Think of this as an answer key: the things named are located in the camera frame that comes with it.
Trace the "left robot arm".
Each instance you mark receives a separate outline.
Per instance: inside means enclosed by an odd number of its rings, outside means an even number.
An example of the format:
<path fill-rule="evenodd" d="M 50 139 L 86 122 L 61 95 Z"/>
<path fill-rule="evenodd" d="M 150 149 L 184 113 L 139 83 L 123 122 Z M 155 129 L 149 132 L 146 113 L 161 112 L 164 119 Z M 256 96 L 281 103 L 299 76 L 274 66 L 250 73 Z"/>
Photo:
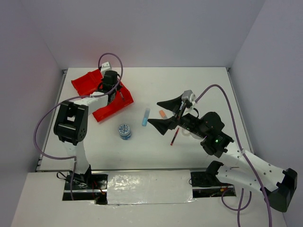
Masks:
<path fill-rule="evenodd" d="M 88 131 L 88 116 L 114 101 L 117 90 L 121 87 L 119 79 L 120 75 L 116 71 L 107 70 L 97 90 L 91 95 L 60 104 L 53 131 L 64 145 L 67 154 L 73 156 L 71 182 L 83 189 L 89 188 L 93 182 L 83 143 Z"/>

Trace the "red pen refill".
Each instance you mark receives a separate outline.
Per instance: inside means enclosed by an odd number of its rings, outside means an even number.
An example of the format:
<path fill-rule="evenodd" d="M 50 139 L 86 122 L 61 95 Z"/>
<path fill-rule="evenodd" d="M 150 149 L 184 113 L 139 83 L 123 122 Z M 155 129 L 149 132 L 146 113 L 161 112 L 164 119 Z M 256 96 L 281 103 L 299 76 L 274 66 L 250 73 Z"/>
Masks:
<path fill-rule="evenodd" d="M 179 133 L 179 130 L 180 130 L 180 128 L 178 127 L 177 130 L 176 130 L 176 132 L 175 132 L 175 134 L 174 134 L 174 136 L 173 136 L 173 138 L 172 138 L 172 141 L 170 143 L 171 146 L 173 146 L 174 141 L 175 141 L 175 139 L 176 139 L 176 137 L 177 137 L 177 135 Z"/>

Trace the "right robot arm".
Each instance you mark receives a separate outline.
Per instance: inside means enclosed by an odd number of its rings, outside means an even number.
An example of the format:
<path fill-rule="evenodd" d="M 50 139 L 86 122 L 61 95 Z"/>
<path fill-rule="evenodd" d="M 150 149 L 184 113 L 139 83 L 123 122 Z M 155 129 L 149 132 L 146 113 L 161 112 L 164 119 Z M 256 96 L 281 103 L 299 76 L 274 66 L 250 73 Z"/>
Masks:
<path fill-rule="evenodd" d="M 224 123 L 216 112 L 202 117 L 187 110 L 195 105 L 195 94 L 187 90 L 181 96 L 157 105 L 173 112 L 168 119 L 148 119 L 160 134 L 181 127 L 202 138 L 204 151 L 217 159 L 206 169 L 206 181 L 211 185 L 229 183 L 252 192 L 266 194 L 273 209 L 286 212 L 297 187 L 297 172 L 276 167 L 246 150 L 241 150 L 232 137 L 222 130 Z"/>

